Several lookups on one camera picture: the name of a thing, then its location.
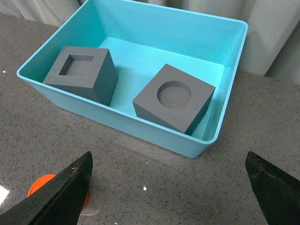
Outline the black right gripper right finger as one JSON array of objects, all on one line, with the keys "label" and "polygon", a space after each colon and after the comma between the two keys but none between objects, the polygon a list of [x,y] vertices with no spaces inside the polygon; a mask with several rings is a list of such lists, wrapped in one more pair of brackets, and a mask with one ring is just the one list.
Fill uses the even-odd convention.
[{"label": "black right gripper right finger", "polygon": [[269,225],[300,223],[300,181],[250,151],[245,167],[252,190]]}]

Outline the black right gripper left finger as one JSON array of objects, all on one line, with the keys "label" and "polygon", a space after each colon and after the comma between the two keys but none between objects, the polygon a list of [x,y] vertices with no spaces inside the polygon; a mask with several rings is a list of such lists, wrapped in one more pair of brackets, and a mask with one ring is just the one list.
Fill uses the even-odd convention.
[{"label": "black right gripper left finger", "polygon": [[90,187],[90,151],[0,216],[2,225],[76,225]]}]

